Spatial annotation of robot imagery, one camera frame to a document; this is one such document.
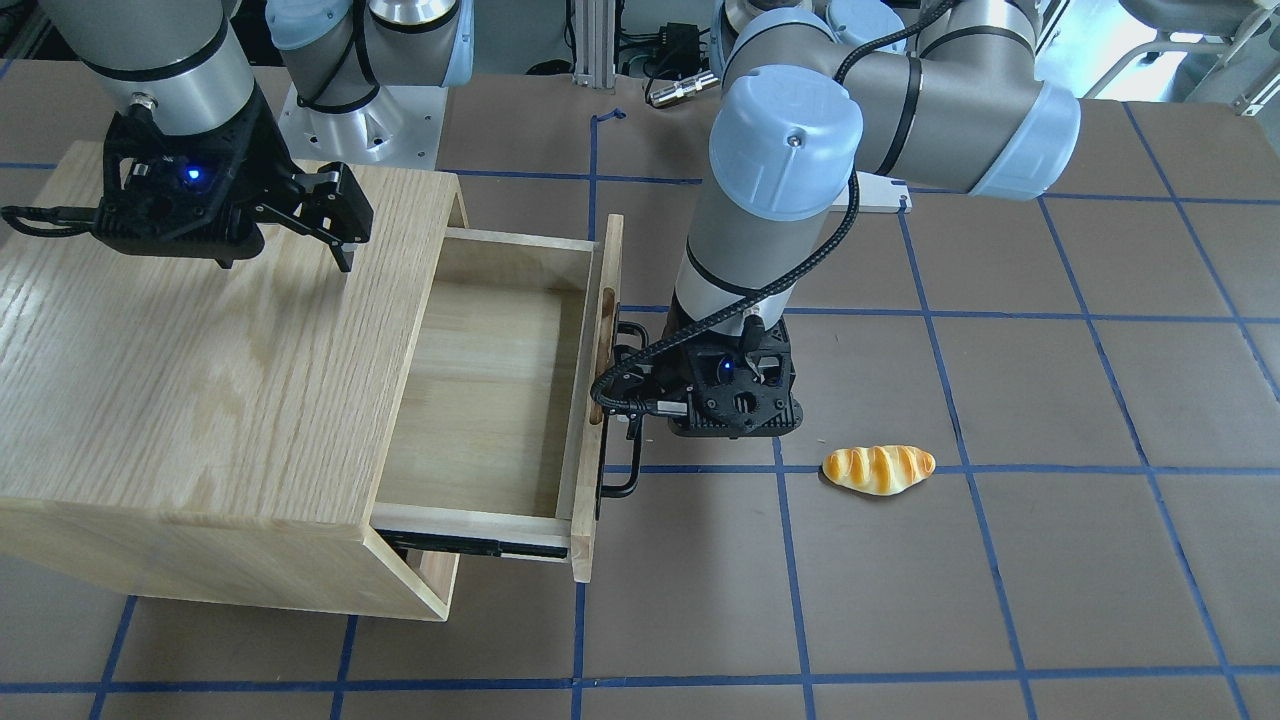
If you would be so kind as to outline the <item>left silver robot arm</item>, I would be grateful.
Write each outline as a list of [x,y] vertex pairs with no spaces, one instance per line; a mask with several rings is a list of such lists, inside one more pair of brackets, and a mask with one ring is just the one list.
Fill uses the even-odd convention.
[[[870,12],[886,13],[883,24]],[[1062,174],[1082,111],[1036,77],[1034,1],[722,1],[709,170],[664,334],[591,387],[677,436],[783,436],[803,410],[785,309],[844,241],[868,173],[1027,200]]]

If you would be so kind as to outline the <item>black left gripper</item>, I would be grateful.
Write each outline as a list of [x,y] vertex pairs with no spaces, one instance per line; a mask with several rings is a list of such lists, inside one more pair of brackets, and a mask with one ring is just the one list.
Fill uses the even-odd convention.
[[654,398],[686,406],[668,419],[671,432],[682,437],[778,437],[803,424],[803,407],[792,395],[796,372],[783,319],[744,337],[708,331],[655,360],[631,361],[653,343],[641,322],[617,323],[613,368],[650,373],[643,392],[653,397],[618,398],[600,392],[600,406],[628,423],[627,439],[641,439],[643,419],[659,410]]

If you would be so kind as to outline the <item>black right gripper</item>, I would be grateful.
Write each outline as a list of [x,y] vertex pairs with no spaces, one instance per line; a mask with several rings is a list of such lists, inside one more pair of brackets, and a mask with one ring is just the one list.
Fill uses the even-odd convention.
[[305,172],[292,161],[262,95],[197,135],[163,135],[141,105],[111,118],[96,240],[125,255],[212,259],[228,269],[261,254],[259,223],[320,240],[349,273],[374,210],[349,165]]

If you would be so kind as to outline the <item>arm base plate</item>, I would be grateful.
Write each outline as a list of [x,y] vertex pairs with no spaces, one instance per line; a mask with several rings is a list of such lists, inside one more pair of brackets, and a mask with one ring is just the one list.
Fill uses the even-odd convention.
[[297,159],[434,170],[449,90],[390,86],[364,108],[328,114],[302,108],[289,88],[278,124]]
[[859,211],[877,214],[906,213],[913,199],[904,179],[858,172]]

